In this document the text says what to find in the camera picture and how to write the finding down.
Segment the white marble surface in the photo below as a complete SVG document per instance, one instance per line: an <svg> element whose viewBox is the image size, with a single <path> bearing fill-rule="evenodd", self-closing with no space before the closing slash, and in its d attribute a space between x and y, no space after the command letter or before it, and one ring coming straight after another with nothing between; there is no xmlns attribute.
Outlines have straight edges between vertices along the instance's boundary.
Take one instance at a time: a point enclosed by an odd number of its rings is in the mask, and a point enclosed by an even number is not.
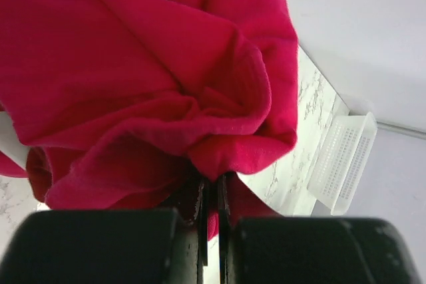
<svg viewBox="0 0 426 284"><path fill-rule="evenodd" d="M306 190L321 142L335 115L349 110L328 81L299 53L299 124L295 149L258 174L241 179L271 208L284 215L310 215L315 198ZM0 255L11 234L31 212L45 209L34 200L26 180L0 176ZM218 239L209 243L205 282L219 283Z"/></svg>
<svg viewBox="0 0 426 284"><path fill-rule="evenodd" d="M239 174L242 181L272 209L283 215L311 215L316 199L308 192L318 154L334 116L349 109L331 84L299 49L298 142L289 154L265 170L252 175ZM204 282L220 283L218 237L208 245L208 267Z"/></svg>

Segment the white plastic basket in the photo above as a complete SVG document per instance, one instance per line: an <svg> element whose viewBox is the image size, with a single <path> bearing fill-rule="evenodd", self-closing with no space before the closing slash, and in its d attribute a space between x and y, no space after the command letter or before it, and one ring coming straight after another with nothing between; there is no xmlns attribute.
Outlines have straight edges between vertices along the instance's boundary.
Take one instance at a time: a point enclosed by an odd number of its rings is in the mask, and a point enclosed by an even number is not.
<svg viewBox="0 0 426 284"><path fill-rule="evenodd" d="M336 116L325 137L308 190L331 210L349 208L377 133L374 115Z"/></svg>

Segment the perforated basket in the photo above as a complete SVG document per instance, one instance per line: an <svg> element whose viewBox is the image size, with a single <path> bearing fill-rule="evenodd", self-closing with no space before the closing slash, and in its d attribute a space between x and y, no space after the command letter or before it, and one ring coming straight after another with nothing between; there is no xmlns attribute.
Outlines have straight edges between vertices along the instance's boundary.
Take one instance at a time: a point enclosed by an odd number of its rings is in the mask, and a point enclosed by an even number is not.
<svg viewBox="0 0 426 284"><path fill-rule="evenodd" d="M349 208L377 133L372 113L336 116L324 140L308 190L331 210Z"/></svg>

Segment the white basket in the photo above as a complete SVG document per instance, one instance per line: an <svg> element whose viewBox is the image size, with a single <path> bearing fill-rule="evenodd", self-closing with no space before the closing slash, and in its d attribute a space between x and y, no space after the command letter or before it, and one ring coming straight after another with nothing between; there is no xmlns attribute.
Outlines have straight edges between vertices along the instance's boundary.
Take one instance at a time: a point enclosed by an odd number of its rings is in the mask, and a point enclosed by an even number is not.
<svg viewBox="0 0 426 284"><path fill-rule="evenodd" d="M349 208L377 132L372 113L336 116L312 172L308 190L342 215Z"/></svg>

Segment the red towel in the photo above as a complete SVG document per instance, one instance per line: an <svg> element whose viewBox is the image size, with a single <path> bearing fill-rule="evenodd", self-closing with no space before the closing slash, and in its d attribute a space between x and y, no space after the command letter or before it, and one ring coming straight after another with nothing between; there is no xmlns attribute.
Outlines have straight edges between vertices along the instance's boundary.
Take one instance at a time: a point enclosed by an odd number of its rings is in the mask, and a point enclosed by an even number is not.
<svg viewBox="0 0 426 284"><path fill-rule="evenodd" d="M296 142L286 0L0 0L0 103L55 209L151 208Z"/></svg>

